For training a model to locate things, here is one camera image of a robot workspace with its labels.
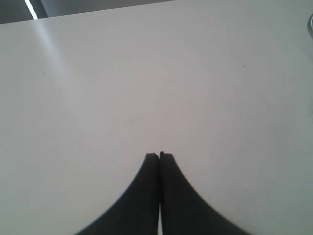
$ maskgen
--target black plastic part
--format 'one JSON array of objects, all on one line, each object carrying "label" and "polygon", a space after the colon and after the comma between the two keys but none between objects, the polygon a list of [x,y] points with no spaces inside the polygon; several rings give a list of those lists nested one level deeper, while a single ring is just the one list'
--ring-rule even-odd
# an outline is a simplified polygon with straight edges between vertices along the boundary
[{"label": "black plastic part", "polygon": [[160,154],[163,235],[247,235],[212,209],[188,183],[172,154]]},{"label": "black plastic part", "polygon": [[77,235],[157,235],[158,215],[159,158],[147,154],[124,194]]}]

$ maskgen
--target dark gray background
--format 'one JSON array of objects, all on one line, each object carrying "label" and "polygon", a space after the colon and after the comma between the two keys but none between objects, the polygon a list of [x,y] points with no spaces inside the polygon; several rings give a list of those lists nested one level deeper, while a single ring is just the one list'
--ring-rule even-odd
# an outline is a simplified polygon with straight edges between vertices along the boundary
[{"label": "dark gray background", "polygon": [[[48,17],[143,5],[168,0],[41,0]],[[0,24],[33,19],[24,0],[0,0]]]}]

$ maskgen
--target black object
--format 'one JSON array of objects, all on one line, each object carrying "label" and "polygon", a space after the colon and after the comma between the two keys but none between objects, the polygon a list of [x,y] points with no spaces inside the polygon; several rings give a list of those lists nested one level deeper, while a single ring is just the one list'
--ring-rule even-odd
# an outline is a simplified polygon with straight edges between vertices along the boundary
[{"label": "black object", "polygon": [[158,215],[159,158],[147,154],[124,194],[77,235],[157,235]]},{"label": "black object", "polygon": [[160,154],[161,220],[164,235],[247,235],[191,187],[172,154]]}]

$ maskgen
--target fluorescent light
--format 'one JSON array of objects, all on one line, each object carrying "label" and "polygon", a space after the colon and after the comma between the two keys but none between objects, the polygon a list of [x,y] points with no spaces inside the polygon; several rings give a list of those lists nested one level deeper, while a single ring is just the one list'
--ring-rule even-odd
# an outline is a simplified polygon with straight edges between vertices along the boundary
[{"label": "fluorescent light", "polygon": [[30,11],[32,17],[34,18],[34,20],[37,20],[38,17],[37,17],[37,15],[36,15],[36,12],[35,12],[35,10],[34,10],[32,4],[30,3],[30,1],[29,1],[29,0],[24,0],[24,1],[25,1],[26,5],[27,5],[28,10]]}]

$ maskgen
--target metal object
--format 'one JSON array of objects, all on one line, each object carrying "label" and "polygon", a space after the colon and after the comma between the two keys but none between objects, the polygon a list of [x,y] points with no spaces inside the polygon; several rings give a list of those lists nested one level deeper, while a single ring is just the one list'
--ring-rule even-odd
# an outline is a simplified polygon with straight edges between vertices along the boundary
[{"label": "metal object", "polygon": [[313,15],[311,15],[308,21],[308,31],[311,37],[313,38]]}]

